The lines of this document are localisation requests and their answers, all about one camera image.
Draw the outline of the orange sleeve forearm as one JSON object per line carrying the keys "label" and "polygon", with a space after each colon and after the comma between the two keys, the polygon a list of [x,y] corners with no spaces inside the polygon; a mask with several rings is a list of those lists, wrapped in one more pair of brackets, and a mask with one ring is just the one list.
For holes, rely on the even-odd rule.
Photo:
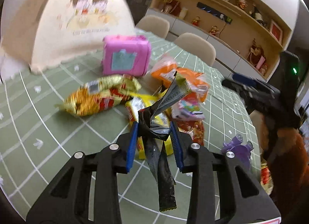
{"label": "orange sleeve forearm", "polygon": [[280,128],[278,140],[266,159],[272,181],[271,198],[284,218],[308,200],[308,154],[295,128]]}

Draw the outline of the right hand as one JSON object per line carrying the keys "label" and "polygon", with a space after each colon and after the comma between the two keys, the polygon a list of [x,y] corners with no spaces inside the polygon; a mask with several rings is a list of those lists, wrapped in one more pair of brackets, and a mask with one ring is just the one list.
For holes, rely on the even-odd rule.
{"label": "right hand", "polygon": [[267,161],[267,164],[271,164],[281,151],[279,137],[273,121],[263,114],[260,118],[259,146],[263,159]]}

